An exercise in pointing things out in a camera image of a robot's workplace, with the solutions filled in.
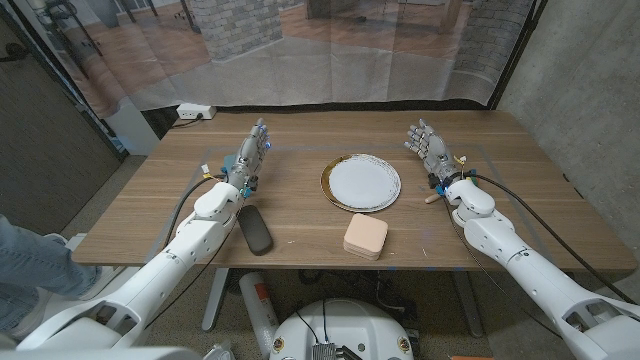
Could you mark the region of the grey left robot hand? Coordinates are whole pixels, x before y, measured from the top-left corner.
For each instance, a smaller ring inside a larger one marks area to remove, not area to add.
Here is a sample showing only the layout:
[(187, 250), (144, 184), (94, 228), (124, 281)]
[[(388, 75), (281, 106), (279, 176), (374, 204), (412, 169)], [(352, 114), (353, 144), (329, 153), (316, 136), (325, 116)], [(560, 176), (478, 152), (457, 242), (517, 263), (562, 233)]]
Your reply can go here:
[(248, 197), (250, 192), (257, 189), (258, 174), (270, 148), (267, 125), (263, 118), (259, 118), (243, 140), (227, 171), (227, 182), (236, 187), (243, 197)]

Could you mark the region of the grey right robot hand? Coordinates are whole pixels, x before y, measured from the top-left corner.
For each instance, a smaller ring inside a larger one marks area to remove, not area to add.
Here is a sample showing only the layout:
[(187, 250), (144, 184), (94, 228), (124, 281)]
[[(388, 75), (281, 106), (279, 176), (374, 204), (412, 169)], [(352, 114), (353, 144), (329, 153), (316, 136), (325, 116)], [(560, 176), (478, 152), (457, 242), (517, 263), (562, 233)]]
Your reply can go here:
[(418, 125), (410, 126), (407, 135), (409, 140), (404, 145), (421, 159), (431, 189), (440, 187), (444, 190), (462, 179), (457, 162), (432, 126), (420, 119)]

